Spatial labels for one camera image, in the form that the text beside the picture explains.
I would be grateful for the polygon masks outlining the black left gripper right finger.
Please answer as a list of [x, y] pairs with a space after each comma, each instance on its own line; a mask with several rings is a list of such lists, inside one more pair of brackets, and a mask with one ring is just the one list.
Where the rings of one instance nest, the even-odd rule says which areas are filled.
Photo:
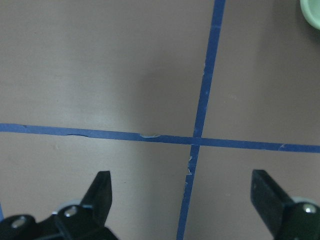
[[290, 197], [265, 170], [252, 171], [250, 200], [274, 240], [320, 238], [320, 206]]

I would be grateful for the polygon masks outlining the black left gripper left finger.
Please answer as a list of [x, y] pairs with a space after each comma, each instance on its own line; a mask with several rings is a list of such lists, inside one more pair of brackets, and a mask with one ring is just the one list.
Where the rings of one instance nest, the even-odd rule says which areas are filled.
[[2, 240], [116, 240], [105, 226], [112, 206], [110, 171], [95, 176], [78, 204], [67, 205], [36, 222], [29, 214], [12, 215], [0, 222]]

